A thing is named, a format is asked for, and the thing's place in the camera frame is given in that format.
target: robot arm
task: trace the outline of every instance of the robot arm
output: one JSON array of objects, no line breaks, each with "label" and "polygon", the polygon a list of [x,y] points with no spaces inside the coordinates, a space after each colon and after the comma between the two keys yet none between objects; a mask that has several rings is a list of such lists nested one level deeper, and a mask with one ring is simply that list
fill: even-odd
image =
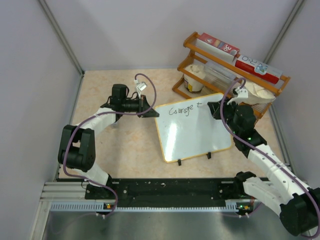
[{"label": "robot arm", "polygon": [[[114,84],[112,87],[112,94],[108,98],[108,101],[103,104],[99,110],[93,115],[95,118],[86,122],[76,132],[72,143],[80,142],[80,146],[71,145],[66,166],[70,169],[74,169],[81,176],[84,176],[90,180],[93,180],[99,184],[107,185],[111,177],[103,171],[99,165],[95,162],[96,159],[96,148],[95,148],[95,136],[101,133],[105,128],[117,122],[124,112],[130,113],[142,113],[146,111],[150,105],[147,102],[145,95],[141,95],[141,91],[147,85],[142,82],[136,82],[137,97],[128,97],[129,89],[124,84]],[[117,112],[117,114],[103,114],[105,112]],[[154,109],[150,109],[148,112],[138,115],[140,118],[157,118],[159,113]],[[63,164],[68,142],[71,138],[77,125],[66,125],[63,128],[59,153],[58,162]]]},{"label": "robot arm", "polygon": [[[279,216],[283,226],[294,236],[316,227],[318,225],[316,210],[298,183],[308,190],[318,205],[320,188],[312,189],[298,179],[277,158],[267,141],[255,130],[256,117],[253,109],[249,105],[238,105],[248,97],[248,91],[238,87],[233,90],[233,93],[236,97],[227,98],[223,103],[226,124],[236,136],[274,160],[271,162],[256,149],[252,149],[234,137],[233,141],[237,149],[263,170],[272,185],[264,183],[252,172],[239,172],[233,181],[233,192],[239,196],[249,195],[260,200]],[[221,120],[221,101],[208,102],[208,106],[213,118]]]}]

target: gray floor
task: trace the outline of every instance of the gray floor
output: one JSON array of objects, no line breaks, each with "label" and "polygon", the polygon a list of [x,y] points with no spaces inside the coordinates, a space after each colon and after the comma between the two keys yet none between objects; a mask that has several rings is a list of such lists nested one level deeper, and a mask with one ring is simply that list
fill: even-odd
[{"label": "gray floor", "polygon": [[[81,212],[51,213],[52,227],[58,231]],[[44,240],[297,240],[279,218],[262,206],[249,219],[220,213],[115,213],[102,220],[85,216],[54,235],[46,230]]]}]

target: white wall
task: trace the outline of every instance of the white wall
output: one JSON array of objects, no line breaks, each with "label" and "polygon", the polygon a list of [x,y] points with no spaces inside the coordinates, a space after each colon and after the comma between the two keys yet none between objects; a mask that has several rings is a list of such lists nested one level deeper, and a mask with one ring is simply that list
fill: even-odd
[{"label": "white wall", "polygon": [[308,0],[270,65],[291,76],[274,106],[296,172],[320,187],[320,1]]},{"label": "white wall", "polygon": [[36,0],[2,0],[0,32],[0,239],[25,240],[80,78]]},{"label": "white wall", "polygon": [[85,70],[176,68],[207,32],[263,60],[295,0],[46,0]]}]

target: shelf rack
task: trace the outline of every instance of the shelf rack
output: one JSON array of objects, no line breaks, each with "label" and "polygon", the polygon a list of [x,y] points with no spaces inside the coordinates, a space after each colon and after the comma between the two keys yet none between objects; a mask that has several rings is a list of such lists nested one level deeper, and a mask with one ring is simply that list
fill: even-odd
[{"label": "shelf rack", "polygon": [[[194,74],[192,74],[191,72],[187,71],[185,68],[192,63],[205,65],[208,61],[213,61],[213,62],[216,62],[216,63],[222,65],[226,69],[229,69],[235,75],[245,77],[246,79],[248,79],[248,80],[260,85],[261,87],[269,90],[270,92],[272,92],[274,94],[275,97],[279,96],[282,93],[282,91],[284,90],[284,88],[288,84],[289,80],[291,79],[289,76],[282,75],[277,84],[272,84],[270,82],[267,82],[267,81],[255,76],[255,75],[252,75],[252,74],[250,74],[240,68],[237,68],[234,65],[232,65],[232,64],[204,51],[203,49],[197,47],[196,40],[199,37],[200,37],[200,35],[197,32],[194,32],[184,41],[183,46],[185,48],[190,49],[190,52],[189,52],[188,56],[186,57],[186,59],[183,60],[181,62],[181,64],[178,66],[177,70],[182,72],[183,74],[186,74],[187,76],[193,78],[194,80],[198,81],[199,83],[203,84],[204,86],[206,86],[207,88],[211,89],[214,92],[224,93],[225,90],[228,88],[228,86],[217,84],[217,82],[216,83],[210,82],[206,78],[201,79],[201,78],[195,76]],[[184,83],[184,77],[182,76],[182,78],[173,86],[172,90],[186,99],[192,98],[193,93],[189,92],[187,94],[179,89],[183,83]],[[232,92],[228,93],[228,97],[232,97]],[[254,114],[257,117],[257,121],[263,117],[263,115],[268,110],[268,108],[270,107],[271,104],[272,103],[252,105]]]}]

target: beige table surface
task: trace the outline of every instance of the beige table surface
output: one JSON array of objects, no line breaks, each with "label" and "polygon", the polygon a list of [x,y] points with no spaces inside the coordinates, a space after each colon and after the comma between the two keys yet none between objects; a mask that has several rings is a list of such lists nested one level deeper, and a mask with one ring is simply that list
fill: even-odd
[{"label": "beige table surface", "polygon": [[[127,85],[131,96],[135,90],[133,79],[137,73],[146,74],[154,82],[157,90],[156,106],[184,99],[172,91],[173,85],[182,76],[176,69],[86,71],[73,124],[94,114],[111,95],[113,84]],[[148,83],[142,76],[139,76],[139,79]],[[151,105],[154,94],[150,84],[143,94]],[[256,124],[256,129],[282,159],[268,112]],[[107,127],[96,136],[95,148],[96,162],[113,178],[223,178],[234,177],[240,171],[251,171],[257,176],[265,176],[234,145],[228,150],[213,153],[211,159],[203,155],[183,160],[182,166],[178,166],[177,162],[166,163],[154,118],[122,116],[116,127]]]}]

